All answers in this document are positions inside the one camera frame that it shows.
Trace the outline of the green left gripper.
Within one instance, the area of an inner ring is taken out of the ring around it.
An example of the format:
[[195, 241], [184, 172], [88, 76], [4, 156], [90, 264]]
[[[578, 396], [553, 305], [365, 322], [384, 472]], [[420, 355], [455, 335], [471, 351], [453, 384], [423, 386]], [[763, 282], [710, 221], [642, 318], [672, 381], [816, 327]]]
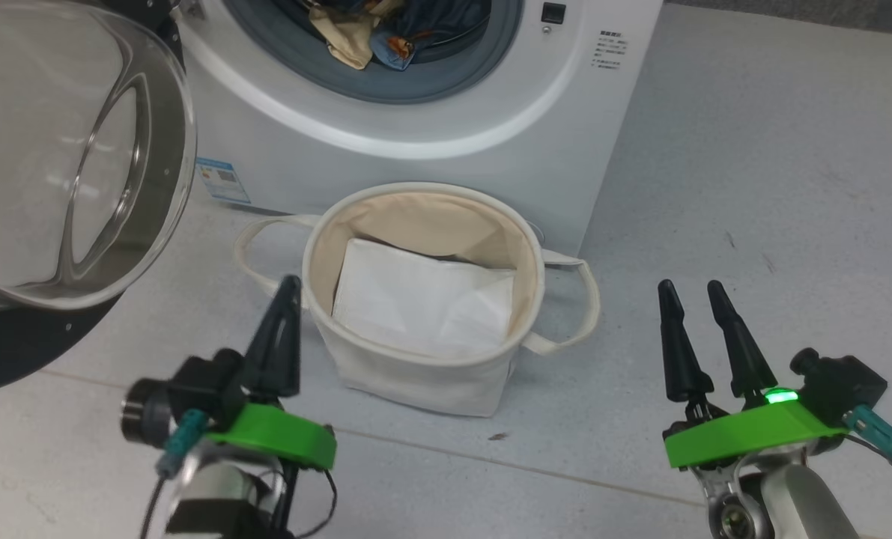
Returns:
[[[245, 389], [251, 396], [300, 393], [302, 281], [285, 276], [245, 353]], [[230, 427], [206, 437], [278, 457], [301, 469], [332, 470], [337, 441], [326, 426], [280, 407], [247, 403]]]

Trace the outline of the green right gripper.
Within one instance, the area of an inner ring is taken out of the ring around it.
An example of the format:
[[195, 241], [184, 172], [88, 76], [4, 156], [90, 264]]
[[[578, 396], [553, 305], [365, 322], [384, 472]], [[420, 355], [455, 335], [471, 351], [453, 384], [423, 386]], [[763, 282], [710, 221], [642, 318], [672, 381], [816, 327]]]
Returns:
[[[755, 451], [849, 432], [845, 427], [826, 425], [803, 406], [802, 390], [775, 388], [777, 379], [723, 284], [709, 281], [707, 293], [714, 320], [723, 332], [733, 396], [765, 397], [766, 403], [697, 425], [679, 421], [669, 427], [664, 432], [664, 447], [671, 467], [726, 466]], [[659, 282], [658, 300], [666, 398], [675, 403], [706, 401], [714, 385], [700, 369], [683, 324], [685, 310], [670, 279]]]

